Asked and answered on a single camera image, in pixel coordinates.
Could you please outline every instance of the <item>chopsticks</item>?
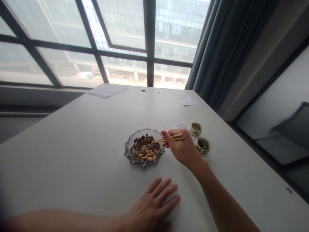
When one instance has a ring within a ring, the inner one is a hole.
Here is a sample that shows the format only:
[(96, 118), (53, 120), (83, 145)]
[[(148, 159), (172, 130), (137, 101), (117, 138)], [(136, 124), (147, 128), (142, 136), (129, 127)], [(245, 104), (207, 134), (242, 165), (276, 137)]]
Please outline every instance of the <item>chopsticks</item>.
[[(178, 140), (184, 140), (184, 136), (183, 136), (182, 133), (173, 135), (172, 137), (173, 137), (176, 141), (178, 141)], [(155, 141), (153, 141), (153, 142), (151, 142), (151, 143), (160, 143), (160, 142), (166, 142), (166, 140), (165, 140), (164, 138), (161, 138), (161, 139), (155, 140)]]

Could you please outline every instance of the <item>white table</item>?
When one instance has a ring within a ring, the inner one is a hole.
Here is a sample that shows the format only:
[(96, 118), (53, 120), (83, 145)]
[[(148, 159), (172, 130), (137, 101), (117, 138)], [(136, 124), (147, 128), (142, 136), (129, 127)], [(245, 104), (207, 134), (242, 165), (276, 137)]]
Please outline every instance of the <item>white table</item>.
[(32, 210), (123, 213), (157, 178), (178, 183), (174, 231), (216, 231), (197, 180), (169, 149), (147, 168), (131, 166), (124, 143), (138, 129), (168, 130), (199, 122), (212, 145), (205, 159), (261, 231), (308, 231), (309, 205), (195, 92), (130, 86), (109, 99), (84, 94), (0, 146), (1, 218)]

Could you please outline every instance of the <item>glass pane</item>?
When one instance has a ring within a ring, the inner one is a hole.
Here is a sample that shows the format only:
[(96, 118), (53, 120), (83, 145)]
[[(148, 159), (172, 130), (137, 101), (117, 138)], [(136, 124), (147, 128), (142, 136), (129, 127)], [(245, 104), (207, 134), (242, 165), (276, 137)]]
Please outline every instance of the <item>glass pane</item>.
[(103, 83), (94, 55), (50, 48), (39, 50), (63, 85), (94, 88)]
[(154, 64), (154, 87), (168, 89), (184, 89), (191, 68)]
[(110, 84), (147, 86), (147, 63), (102, 56)]
[(154, 56), (193, 62), (210, 1), (157, 0)]
[(143, 0), (97, 0), (113, 45), (145, 49)]
[(131, 52), (128, 50), (110, 48), (106, 41), (105, 34), (103, 32), (103, 29), (101, 27), (97, 14), (94, 10), (92, 1), (91, 0), (82, 0), (82, 1), (83, 1), (83, 5), (84, 5), (84, 8), (87, 14), (87, 18), (88, 18), (88, 21), (91, 27), (91, 31), (92, 31), (92, 34), (93, 34), (93, 37), (94, 37), (94, 40), (96, 42), (98, 49), (104, 50), (104, 51), (110, 51), (110, 52), (125, 53), (125, 54), (138, 55), (138, 56), (147, 56), (146, 53)]
[(280, 164), (309, 157), (309, 47), (236, 124)]
[(5, 21), (0, 17), (0, 34), (15, 36), (14, 32), (9, 28)]
[(21, 44), (0, 42), (0, 81), (52, 85)]
[(74, 0), (5, 0), (32, 39), (90, 47)]

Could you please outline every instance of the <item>curtain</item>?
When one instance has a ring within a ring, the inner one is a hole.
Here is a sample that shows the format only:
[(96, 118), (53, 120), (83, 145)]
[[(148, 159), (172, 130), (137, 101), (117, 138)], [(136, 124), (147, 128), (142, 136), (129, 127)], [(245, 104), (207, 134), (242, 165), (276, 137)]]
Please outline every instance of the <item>curtain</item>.
[(212, 0), (185, 89), (218, 111), (276, 0)]

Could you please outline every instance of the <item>nut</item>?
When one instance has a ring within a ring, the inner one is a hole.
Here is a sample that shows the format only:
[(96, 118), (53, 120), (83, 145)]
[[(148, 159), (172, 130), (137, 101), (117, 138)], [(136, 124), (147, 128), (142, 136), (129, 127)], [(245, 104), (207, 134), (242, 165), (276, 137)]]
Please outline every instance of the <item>nut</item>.
[(161, 153), (159, 143), (152, 144), (153, 136), (146, 134), (140, 138), (134, 139), (134, 145), (130, 149), (132, 159), (139, 163), (146, 163), (155, 160)]

